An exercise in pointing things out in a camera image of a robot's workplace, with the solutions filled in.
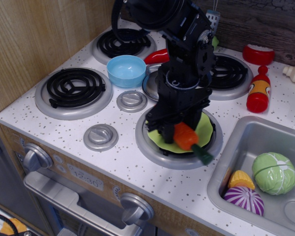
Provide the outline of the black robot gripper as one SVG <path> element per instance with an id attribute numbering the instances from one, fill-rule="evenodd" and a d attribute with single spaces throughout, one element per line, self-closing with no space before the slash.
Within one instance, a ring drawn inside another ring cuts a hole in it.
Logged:
<path id="1" fill-rule="evenodd" d="M 183 121 L 195 130 L 212 94 L 210 88 L 198 88 L 199 81 L 190 66 L 162 64 L 157 75 L 159 99 L 146 115 L 148 131 L 158 130 L 164 142 L 172 144 L 175 124 Z"/>

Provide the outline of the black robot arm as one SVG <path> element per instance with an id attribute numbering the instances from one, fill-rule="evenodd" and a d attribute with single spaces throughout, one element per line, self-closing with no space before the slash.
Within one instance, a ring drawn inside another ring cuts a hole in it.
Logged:
<path id="1" fill-rule="evenodd" d="M 125 7 L 140 30 L 118 32 L 120 10 Z M 215 66 L 210 21 L 190 0 L 117 0 L 111 16 L 112 29 L 121 41 L 142 38 L 156 31 L 166 39 L 169 61 L 157 74 L 158 102 L 147 114 L 149 131 L 157 130 L 172 143 L 175 125 L 185 122 L 196 128 L 202 109 L 209 105 L 210 88 L 199 82 Z"/>

